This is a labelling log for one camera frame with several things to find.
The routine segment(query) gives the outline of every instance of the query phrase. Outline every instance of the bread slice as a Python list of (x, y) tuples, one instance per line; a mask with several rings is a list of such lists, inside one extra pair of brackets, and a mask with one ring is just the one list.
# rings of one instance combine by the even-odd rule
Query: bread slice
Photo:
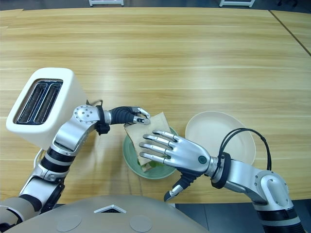
[(164, 131), (170, 132), (170, 127), (167, 123), (167, 120), (166, 120), (163, 112), (159, 113), (155, 116), (152, 116), (150, 118), (150, 124), (149, 125), (134, 124), (134, 125), (129, 125), (129, 126), (125, 127), (125, 131), (126, 131), (127, 135), (132, 140), (132, 143), (134, 145), (134, 148), (135, 148), (135, 151), (137, 154), (139, 164), (142, 166), (141, 168), (143, 171), (146, 171), (146, 170), (149, 170), (152, 168), (151, 166), (149, 166), (147, 164), (151, 160), (140, 157), (139, 156), (140, 152), (152, 153), (152, 154), (157, 155), (157, 156), (162, 156), (162, 154), (160, 154), (160, 153), (150, 151), (148, 149), (141, 148), (139, 146), (140, 142), (146, 142), (149, 144), (155, 144), (156, 145), (156, 143), (154, 143), (153, 141), (146, 140), (142, 137), (144, 134), (151, 134), (152, 135), (153, 130), (164, 130)]

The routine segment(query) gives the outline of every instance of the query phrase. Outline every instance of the green bowl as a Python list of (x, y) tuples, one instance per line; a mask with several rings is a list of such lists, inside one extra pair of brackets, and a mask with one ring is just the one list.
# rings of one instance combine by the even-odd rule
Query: green bowl
[[(178, 135), (178, 133), (174, 129), (172, 129), (171, 127), (170, 129), (171, 133)], [(130, 167), (130, 169), (133, 172), (147, 179), (152, 180), (163, 179), (165, 177), (172, 175), (176, 170), (175, 167), (163, 165), (163, 166), (156, 166), (146, 172), (143, 172), (140, 165), (138, 164), (136, 151), (129, 136), (126, 136), (123, 142), (123, 156), (126, 164)]]

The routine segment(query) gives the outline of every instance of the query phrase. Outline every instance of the wood grain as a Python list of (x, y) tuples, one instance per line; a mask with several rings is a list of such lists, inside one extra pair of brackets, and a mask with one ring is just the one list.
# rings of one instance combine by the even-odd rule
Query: wood grain
[[(293, 199), (311, 198), (311, 58), (268, 12), (205, 8), (93, 8), (23, 11), (1, 40), (1, 198), (16, 196), (38, 148), (5, 129), (6, 117), (31, 74), (72, 69), (89, 100), (111, 109), (137, 105), (164, 112), (184, 136), (195, 114), (233, 115), (267, 138), (273, 170)], [(70, 168), (60, 203), (105, 194), (158, 200), (179, 178), (146, 180), (122, 155), (125, 130), (92, 133)], [(254, 165), (266, 167), (258, 138)], [(244, 202), (199, 178), (173, 202)]]
[(6, 31), (8, 26), (13, 22), (16, 16), (22, 12), (23, 9), (0, 11), (0, 36)]
[(311, 15), (298, 12), (272, 11), (311, 53)]

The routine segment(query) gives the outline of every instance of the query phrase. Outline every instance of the beige plate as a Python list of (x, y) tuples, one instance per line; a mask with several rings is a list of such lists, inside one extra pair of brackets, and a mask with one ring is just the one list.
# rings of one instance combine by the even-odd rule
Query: beige plate
[[(204, 147), (211, 156), (217, 157), (219, 147), (231, 130), (245, 128), (233, 116), (222, 112), (207, 111), (195, 115), (186, 126), (186, 139)], [(250, 132), (235, 135), (225, 148), (231, 158), (253, 164), (256, 157), (256, 146)]]

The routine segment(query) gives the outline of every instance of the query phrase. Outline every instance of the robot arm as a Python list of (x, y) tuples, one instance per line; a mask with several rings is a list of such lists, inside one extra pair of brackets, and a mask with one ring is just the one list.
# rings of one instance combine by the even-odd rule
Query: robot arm
[(177, 196), (204, 174), (212, 177), (211, 184), (218, 189), (225, 187), (246, 194), (252, 200), (265, 232), (304, 233), (288, 187), (278, 174), (233, 160), (227, 153), (223, 153), (218, 166), (218, 158), (210, 156), (203, 147), (168, 132), (155, 130), (153, 133), (143, 137), (164, 147), (147, 143), (140, 143), (140, 146), (162, 153), (165, 157), (144, 152), (140, 156), (173, 166), (181, 172), (181, 178), (165, 194), (164, 201)]
[(113, 124), (149, 124), (149, 117), (150, 114), (140, 107), (118, 107), (110, 111), (103, 110), (101, 105), (76, 107), (70, 120), (58, 130), (19, 197), (0, 203), (0, 232), (55, 206), (65, 188), (64, 179), (69, 167), (90, 132), (108, 133), (109, 125)]

